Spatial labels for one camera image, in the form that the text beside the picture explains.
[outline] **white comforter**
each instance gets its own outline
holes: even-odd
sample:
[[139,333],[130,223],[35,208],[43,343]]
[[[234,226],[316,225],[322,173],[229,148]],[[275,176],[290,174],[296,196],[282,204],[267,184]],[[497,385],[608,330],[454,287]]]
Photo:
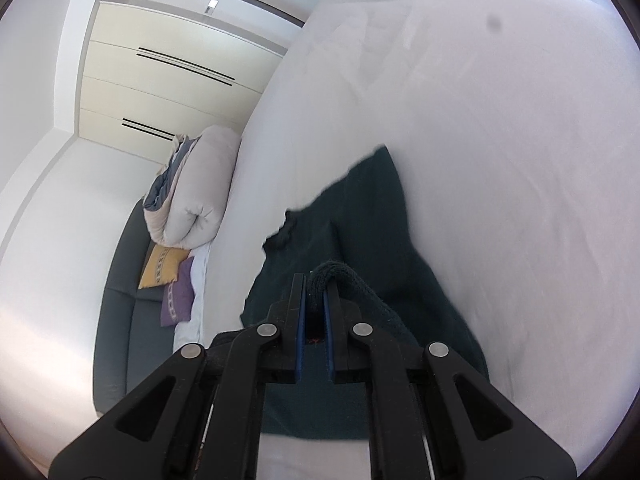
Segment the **white comforter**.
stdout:
[[231,128],[213,125],[178,145],[145,198],[145,221],[155,243],[194,249],[218,232],[240,137]]
[[[202,341],[241,327],[286,209],[385,143],[492,383],[582,471],[640,385],[639,74],[620,17],[587,0],[324,0],[244,131]],[[312,470],[324,448],[269,438],[288,478],[367,477],[360,444]]]

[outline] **mattress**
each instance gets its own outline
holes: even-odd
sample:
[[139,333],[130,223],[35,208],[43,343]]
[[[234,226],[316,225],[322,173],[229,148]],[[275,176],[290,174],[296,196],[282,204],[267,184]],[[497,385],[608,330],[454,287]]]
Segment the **mattress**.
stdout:
[[[200,340],[241,328],[285,211],[386,144],[492,383],[584,470],[640,386],[638,74],[589,0],[323,0],[244,131]],[[361,442],[262,442],[263,478],[368,474]]]

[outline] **black cloth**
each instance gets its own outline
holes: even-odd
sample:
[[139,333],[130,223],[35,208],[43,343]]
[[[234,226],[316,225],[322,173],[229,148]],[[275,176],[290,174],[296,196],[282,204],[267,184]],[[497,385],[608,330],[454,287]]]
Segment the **black cloth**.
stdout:
[[[423,347],[444,342],[488,378],[478,342],[411,244],[402,186],[385,147],[354,166],[308,207],[287,211],[284,225],[265,241],[264,251],[266,260],[244,304],[245,326],[263,321],[272,303],[288,297],[294,273],[344,262],[382,300],[357,296],[364,320],[405,342],[415,338]],[[353,291],[341,287],[340,280],[338,290],[351,299],[348,294]],[[381,304],[404,326],[385,320]],[[324,344],[307,345],[301,381],[267,387],[262,431],[299,438],[366,439],[364,387],[331,384]]]

